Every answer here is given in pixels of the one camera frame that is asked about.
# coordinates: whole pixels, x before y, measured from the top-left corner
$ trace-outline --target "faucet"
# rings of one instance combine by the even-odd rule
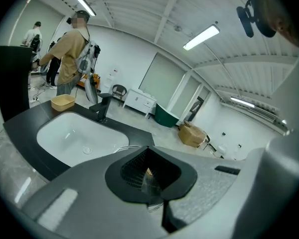
[[[109,93],[104,93],[104,94],[99,94],[99,97],[102,98],[102,101],[96,105],[90,106],[89,110],[94,113],[98,112],[96,119],[98,121],[103,121],[106,119],[106,113],[108,112],[111,98],[113,96]]]

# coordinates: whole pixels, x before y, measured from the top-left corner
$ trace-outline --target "drain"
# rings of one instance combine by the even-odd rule
[[[90,154],[92,152],[92,149],[87,146],[83,146],[83,152],[85,154]]]

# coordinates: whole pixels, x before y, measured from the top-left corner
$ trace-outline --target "sink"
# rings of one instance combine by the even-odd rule
[[[125,134],[76,113],[63,113],[45,124],[36,140],[48,153],[71,167],[129,145]]]

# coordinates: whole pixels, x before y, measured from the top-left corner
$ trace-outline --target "gray floor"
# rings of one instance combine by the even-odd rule
[[[56,96],[56,90],[41,87],[44,79],[41,76],[33,76],[31,85],[34,90],[29,91],[29,98],[39,94],[39,101],[45,102]],[[76,103],[88,108],[92,104],[87,100],[85,91],[78,88],[72,91],[76,94]],[[30,107],[38,105],[39,102],[30,104]],[[119,102],[112,100],[108,114],[109,118],[136,128],[151,132],[156,146],[161,146],[177,151],[182,151],[204,157],[214,157],[211,150],[203,147],[194,148],[184,145],[177,136],[177,128],[167,128],[157,124],[153,118],[146,119],[144,114],[136,110],[119,106]],[[0,193],[1,195],[21,207],[26,200],[46,182],[34,169],[32,169],[23,157],[19,154],[13,144],[11,144],[5,130],[3,129],[3,119],[0,113]]]

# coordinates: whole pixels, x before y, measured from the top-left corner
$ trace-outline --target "white backpack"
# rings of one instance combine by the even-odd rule
[[[90,75],[91,68],[94,68],[94,64],[100,54],[100,51],[100,47],[94,41],[88,41],[79,57],[75,59],[79,73]]]

